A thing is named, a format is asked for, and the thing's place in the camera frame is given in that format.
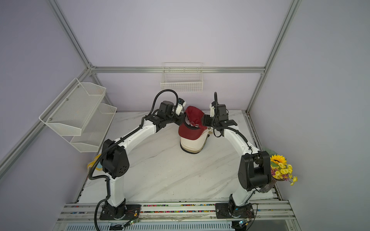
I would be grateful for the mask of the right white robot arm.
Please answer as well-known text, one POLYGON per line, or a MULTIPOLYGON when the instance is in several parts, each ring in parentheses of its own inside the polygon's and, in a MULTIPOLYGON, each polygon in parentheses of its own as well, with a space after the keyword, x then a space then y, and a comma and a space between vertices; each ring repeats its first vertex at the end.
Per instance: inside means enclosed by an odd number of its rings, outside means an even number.
POLYGON ((240 156, 238 168, 239 186, 227 203, 215 204, 216 217, 248 218, 255 217, 250 199, 262 187, 271 183, 270 158, 265 151, 254 147, 239 131, 238 124, 228 117, 225 105, 212 102, 211 114, 204 115, 202 125, 213 128, 226 138, 240 156))

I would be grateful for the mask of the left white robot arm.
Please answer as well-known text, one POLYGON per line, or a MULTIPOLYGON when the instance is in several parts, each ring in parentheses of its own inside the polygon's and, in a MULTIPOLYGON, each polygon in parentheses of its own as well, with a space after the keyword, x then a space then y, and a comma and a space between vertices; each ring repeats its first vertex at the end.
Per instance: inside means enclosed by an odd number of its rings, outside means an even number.
POLYGON ((177 104, 163 101, 159 109, 142 118, 138 128, 114 141, 106 140, 103 144, 105 155, 101 155, 100 163, 105 176, 108 178, 107 199, 104 201, 103 213, 111 218, 127 219, 132 214, 126 207, 126 198, 123 192, 123 175, 129 170, 128 154, 141 142, 157 133, 166 125, 175 123, 181 125, 184 120, 183 112, 186 102, 178 99, 177 104))

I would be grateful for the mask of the white baseball cap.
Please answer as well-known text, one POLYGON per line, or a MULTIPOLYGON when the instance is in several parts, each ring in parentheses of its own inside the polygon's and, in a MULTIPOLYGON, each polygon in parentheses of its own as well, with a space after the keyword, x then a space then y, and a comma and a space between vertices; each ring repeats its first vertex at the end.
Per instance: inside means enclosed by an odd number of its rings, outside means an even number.
POLYGON ((197 153, 200 152, 210 136, 210 130, 205 130, 197 139, 190 140, 186 138, 180 138, 180 145, 183 149, 188 152, 197 153))

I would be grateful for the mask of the dark red baseball cap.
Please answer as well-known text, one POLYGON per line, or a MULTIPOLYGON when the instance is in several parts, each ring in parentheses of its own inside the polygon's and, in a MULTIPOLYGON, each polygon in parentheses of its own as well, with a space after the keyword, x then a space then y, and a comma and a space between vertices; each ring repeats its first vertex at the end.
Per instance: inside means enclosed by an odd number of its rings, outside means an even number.
POLYGON ((184 121, 179 126, 178 134, 181 138, 197 140, 208 128, 202 125, 202 118, 205 114, 197 107, 188 106, 185 115, 184 121))

